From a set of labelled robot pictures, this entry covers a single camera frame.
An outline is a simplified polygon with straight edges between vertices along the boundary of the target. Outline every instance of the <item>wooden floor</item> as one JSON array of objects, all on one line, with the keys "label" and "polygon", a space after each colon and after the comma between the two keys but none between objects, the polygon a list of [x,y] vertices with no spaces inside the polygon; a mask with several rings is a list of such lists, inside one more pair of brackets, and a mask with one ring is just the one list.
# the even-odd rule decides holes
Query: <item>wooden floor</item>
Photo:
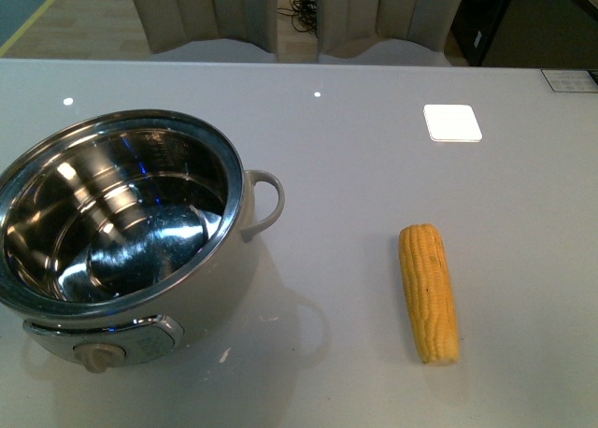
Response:
[{"label": "wooden floor", "polygon": [[[290,0],[278,0],[289,7]],[[316,61],[317,40],[278,16],[278,58],[283,63]],[[55,0],[7,50],[7,58],[143,60],[150,49],[133,0]],[[453,39],[447,56],[463,62]]]}]

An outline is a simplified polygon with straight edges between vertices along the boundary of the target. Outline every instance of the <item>black cable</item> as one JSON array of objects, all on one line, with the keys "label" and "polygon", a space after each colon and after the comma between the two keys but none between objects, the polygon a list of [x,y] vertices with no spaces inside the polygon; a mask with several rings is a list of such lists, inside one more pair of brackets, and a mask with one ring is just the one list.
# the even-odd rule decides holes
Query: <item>black cable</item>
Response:
[{"label": "black cable", "polygon": [[289,0],[289,3],[291,8],[279,7],[278,14],[291,17],[295,31],[318,36],[316,0]]}]

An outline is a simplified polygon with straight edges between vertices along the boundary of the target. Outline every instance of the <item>pot rim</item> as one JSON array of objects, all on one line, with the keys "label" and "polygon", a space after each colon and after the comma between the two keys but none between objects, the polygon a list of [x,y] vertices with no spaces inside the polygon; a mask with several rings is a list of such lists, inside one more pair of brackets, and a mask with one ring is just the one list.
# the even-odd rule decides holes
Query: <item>pot rim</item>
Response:
[{"label": "pot rim", "polygon": [[[216,233],[187,263],[157,283],[103,302],[72,302],[53,299],[32,290],[16,277],[7,263],[5,235],[7,216],[25,185],[35,179],[40,166],[48,167],[58,153],[93,136],[114,134],[135,128],[156,128],[182,133],[209,145],[224,165],[227,201]],[[243,165],[231,141],[211,124],[191,115],[160,109],[112,112],[77,122],[43,139],[15,160],[0,175],[0,302],[30,317],[43,320],[80,321],[113,316],[155,300],[175,288],[201,268],[232,232],[244,202],[246,178]]]}]

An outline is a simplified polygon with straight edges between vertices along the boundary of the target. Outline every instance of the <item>stainless steel pot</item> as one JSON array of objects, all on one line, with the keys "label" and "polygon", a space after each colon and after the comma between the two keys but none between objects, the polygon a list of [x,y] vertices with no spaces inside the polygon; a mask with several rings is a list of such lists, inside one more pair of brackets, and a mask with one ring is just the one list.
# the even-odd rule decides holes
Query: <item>stainless steel pot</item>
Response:
[{"label": "stainless steel pot", "polygon": [[[253,189],[278,203],[254,222]],[[251,239],[284,207],[230,141],[188,115],[75,124],[0,176],[0,300],[47,350],[92,372],[187,345],[235,309]]]}]

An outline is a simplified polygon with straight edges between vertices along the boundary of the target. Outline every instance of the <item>rice cooker inner pot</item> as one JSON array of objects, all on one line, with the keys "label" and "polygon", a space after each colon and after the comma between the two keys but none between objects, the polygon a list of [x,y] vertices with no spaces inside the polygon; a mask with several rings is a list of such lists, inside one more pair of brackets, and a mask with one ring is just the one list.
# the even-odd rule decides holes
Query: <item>rice cooker inner pot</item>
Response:
[{"label": "rice cooker inner pot", "polygon": [[55,314],[163,291],[216,248],[243,188],[238,156],[216,129],[148,112],[66,129],[6,175],[3,294],[18,310]]}]

